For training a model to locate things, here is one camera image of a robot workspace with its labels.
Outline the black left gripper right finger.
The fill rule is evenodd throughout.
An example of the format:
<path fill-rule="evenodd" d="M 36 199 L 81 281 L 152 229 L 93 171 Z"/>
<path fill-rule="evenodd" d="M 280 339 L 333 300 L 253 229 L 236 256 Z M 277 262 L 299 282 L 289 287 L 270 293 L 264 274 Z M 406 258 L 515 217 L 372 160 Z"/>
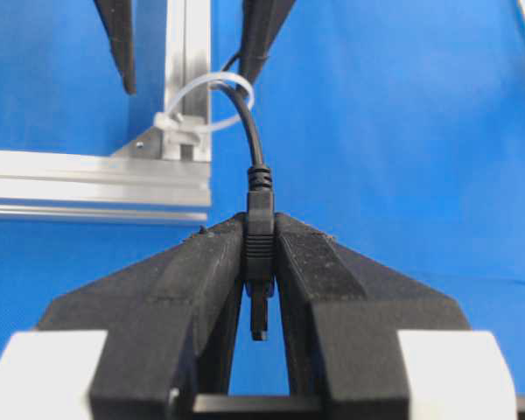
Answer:
<path fill-rule="evenodd" d="M 319 397 L 327 419 L 409 418 L 397 333 L 468 330 L 459 304 L 287 214 L 275 221 L 290 392 Z"/>

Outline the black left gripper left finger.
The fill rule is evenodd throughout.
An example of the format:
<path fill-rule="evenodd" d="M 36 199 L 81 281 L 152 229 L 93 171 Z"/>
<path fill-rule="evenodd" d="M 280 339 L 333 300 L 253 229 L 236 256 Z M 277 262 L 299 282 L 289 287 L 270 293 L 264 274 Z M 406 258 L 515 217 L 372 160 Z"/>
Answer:
<path fill-rule="evenodd" d="M 228 392 L 242 300 L 245 216 L 56 297 L 40 331 L 104 330 L 96 419 L 169 419 L 197 394 Z"/>

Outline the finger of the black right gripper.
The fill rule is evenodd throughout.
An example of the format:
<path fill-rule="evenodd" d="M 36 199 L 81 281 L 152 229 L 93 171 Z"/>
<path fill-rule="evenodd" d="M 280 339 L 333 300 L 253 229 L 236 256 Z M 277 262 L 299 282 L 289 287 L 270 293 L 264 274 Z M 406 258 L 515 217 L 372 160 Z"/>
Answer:
<path fill-rule="evenodd" d="M 239 75 L 253 85 L 269 57 L 270 48 L 295 0 L 244 0 L 242 2 Z"/>
<path fill-rule="evenodd" d="M 136 69 L 131 0 L 94 0 L 125 92 L 134 95 Z"/>

